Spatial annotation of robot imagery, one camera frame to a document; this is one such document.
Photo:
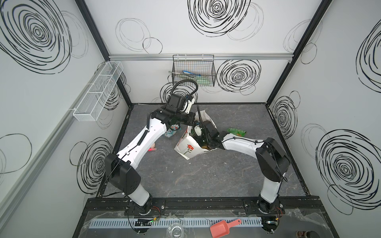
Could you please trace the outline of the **white paper bag red flower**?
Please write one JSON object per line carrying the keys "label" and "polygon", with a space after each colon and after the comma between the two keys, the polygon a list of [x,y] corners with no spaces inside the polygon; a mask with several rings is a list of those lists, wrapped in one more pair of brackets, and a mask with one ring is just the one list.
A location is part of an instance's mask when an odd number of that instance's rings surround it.
{"label": "white paper bag red flower", "polygon": [[[213,133],[218,133],[217,127],[211,117],[205,110],[200,111],[203,125],[206,129]],[[206,138],[198,136],[201,129],[199,128],[198,113],[195,115],[195,124],[188,126],[183,136],[175,146],[175,151],[182,155],[185,159],[189,160],[197,155],[207,153],[208,151],[215,150],[211,146],[207,145]]]}

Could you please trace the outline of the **green snack packet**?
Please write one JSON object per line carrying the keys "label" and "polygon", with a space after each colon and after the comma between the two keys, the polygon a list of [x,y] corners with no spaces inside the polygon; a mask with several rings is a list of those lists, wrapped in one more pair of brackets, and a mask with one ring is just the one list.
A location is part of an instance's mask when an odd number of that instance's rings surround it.
{"label": "green snack packet", "polygon": [[240,136],[240,137],[244,137],[246,135],[246,133],[247,133],[244,130],[235,129],[235,128],[228,128],[227,132],[229,132],[229,133],[231,133],[233,135],[236,135],[236,136]]}

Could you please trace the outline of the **teal snack packet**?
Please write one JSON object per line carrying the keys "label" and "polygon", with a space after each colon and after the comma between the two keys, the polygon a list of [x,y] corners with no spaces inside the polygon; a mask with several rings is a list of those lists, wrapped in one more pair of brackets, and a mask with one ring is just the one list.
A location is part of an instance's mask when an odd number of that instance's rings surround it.
{"label": "teal snack packet", "polygon": [[178,130],[181,129],[180,124],[173,124],[169,127],[169,129],[164,133],[166,138],[171,138],[173,135],[177,133]]}

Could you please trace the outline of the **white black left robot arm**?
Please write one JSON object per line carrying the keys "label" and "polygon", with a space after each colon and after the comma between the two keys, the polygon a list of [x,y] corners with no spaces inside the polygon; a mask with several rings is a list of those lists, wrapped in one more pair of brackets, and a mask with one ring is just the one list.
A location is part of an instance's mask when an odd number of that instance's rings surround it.
{"label": "white black left robot arm", "polygon": [[195,113],[190,110],[194,103],[193,96],[172,94],[165,105],[147,115],[145,127],[124,149],[105,158],[107,181],[129,197],[143,213],[150,210],[152,196],[142,186],[137,168],[151,146],[172,125],[193,124]]}

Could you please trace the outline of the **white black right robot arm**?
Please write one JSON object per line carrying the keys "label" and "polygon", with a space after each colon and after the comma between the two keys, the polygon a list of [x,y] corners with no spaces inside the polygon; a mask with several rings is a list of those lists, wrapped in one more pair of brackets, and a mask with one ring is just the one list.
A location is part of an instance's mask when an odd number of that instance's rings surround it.
{"label": "white black right robot arm", "polygon": [[291,159],[274,138],[265,140],[248,139],[227,131],[219,132],[211,122],[196,122],[190,129],[190,135],[197,144],[207,149],[237,151],[257,159],[264,183],[257,207],[260,212],[269,214],[279,203],[279,191],[287,181],[286,172]]}

